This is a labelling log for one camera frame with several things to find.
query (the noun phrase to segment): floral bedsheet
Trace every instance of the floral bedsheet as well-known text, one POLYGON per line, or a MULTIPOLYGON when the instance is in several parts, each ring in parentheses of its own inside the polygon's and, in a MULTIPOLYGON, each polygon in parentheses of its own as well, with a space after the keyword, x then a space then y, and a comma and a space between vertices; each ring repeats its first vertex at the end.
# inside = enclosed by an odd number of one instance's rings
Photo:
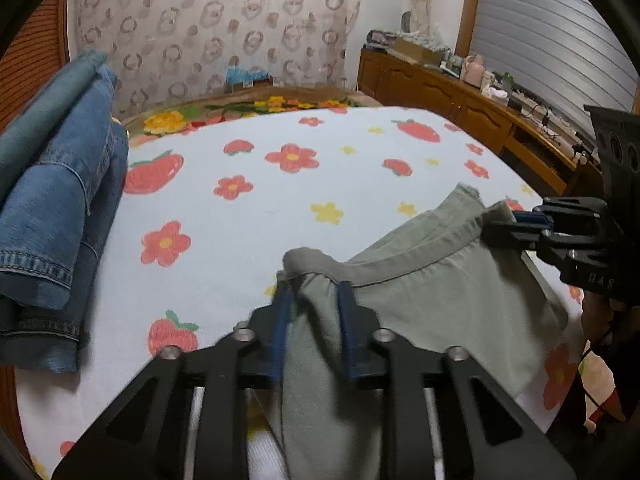
MULTIPOLYGON (((181 133, 130 150, 80 373, 18 372, 22 427, 45 477, 162 346, 210 346, 268 304, 288 249, 346 260, 435 208, 458 182, 477 188, 487 205, 541 203, 490 150, 425 110, 302 109, 181 133)), ((570 318, 516 399, 546 431, 584 347, 582 291, 532 258, 570 318)), ((252 478, 283 478, 282 457, 254 404, 249 423, 252 478)))

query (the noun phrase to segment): window blind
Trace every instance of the window blind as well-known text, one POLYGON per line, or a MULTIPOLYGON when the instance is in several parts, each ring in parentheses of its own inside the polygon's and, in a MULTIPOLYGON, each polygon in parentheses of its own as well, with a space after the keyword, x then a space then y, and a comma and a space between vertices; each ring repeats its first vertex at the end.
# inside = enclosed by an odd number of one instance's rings
POLYGON ((479 0, 471 51, 591 135, 585 104, 632 109, 638 73, 588 0, 479 0))

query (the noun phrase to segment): wooden dresser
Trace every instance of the wooden dresser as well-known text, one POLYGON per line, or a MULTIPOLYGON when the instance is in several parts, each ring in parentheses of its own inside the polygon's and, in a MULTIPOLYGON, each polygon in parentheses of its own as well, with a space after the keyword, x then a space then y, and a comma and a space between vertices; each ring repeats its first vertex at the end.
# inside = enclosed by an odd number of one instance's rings
POLYGON ((383 105, 424 108, 457 124, 543 196, 602 196, 591 163, 577 166, 534 123, 458 79, 363 49, 358 84, 383 105))

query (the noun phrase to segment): jeans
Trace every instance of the jeans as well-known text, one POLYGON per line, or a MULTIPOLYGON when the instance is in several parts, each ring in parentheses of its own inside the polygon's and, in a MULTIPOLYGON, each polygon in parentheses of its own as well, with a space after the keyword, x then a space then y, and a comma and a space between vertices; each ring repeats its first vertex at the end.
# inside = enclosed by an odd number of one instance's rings
POLYGON ((98 69, 0 210, 0 364, 76 370, 91 284, 127 172, 111 120, 116 78, 98 69))
POLYGON ((0 135, 0 204, 106 59, 96 50, 80 53, 7 125, 0 135))

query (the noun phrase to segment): folded clothes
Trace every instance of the folded clothes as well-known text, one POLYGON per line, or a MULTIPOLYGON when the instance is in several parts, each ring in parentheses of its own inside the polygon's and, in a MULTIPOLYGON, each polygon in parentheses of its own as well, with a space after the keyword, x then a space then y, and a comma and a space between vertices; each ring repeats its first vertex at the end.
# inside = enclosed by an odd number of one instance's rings
POLYGON ((106 59, 97 50, 81 52, 7 125, 0 135, 0 204, 106 59))
POLYGON ((285 254, 279 279, 294 287, 295 306, 282 391, 267 411, 292 478, 378 476, 382 404, 342 373, 341 280, 413 345, 465 346, 512 396, 531 382, 568 316, 526 253, 484 245, 489 219, 513 215, 504 202, 485 209, 476 190, 458 185, 346 263, 307 248, 285 254))
POLYGON ((105 65, 94 73, 0 210, 0 364, 76 368, 127 169, 126 131, 110 112, 115 83, 105 65))

